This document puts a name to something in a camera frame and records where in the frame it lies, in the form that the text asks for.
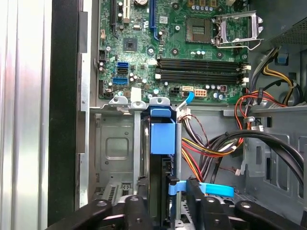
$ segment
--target white connector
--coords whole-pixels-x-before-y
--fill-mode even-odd
[[[130,0],[124,0],[123,12],[123,22],[130,23]]]
[[[184,107],[182,110],[177,111],[177,120],[181,120],[184,116],[191,115],[191,110],[188,107]]]

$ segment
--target black plastic clip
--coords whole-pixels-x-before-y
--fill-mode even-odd
[[[257,105],[260,105],[263,98],[263,88],[259,88],[258,91],[258,98],[257,98]]]

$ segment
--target ram slot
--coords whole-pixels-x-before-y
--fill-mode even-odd
[[[223,85],[235,85],[241,82],[241,75],[226,73],[203,73],[203,72],[184,72],[174,70],[160,70],[161,81],[167,82],[197,82],[212,83]]]
[[[167,70],[199,70],[199,71],[222,71],[238,72],[241,69],[240,63],[225,61],[203,61],[184,59],[158,59],[158,67]]]

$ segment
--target pcie slot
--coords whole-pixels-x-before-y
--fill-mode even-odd
[[[116,35],[116,0],[111,0],[110,2],[110,28],[113,31],[113,36],[118,38]]]
[[[153,37],[155,40],[158,39],[158,34],[157,34],[157,28],[155,26],[155,8],[156,8],[156,0],[150,0],[149,1],[149,27],[152,33],[154,34]]]

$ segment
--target side panel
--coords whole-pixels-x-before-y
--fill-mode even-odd
[[[47,227],[51,10],[0,1],[1,230]]]

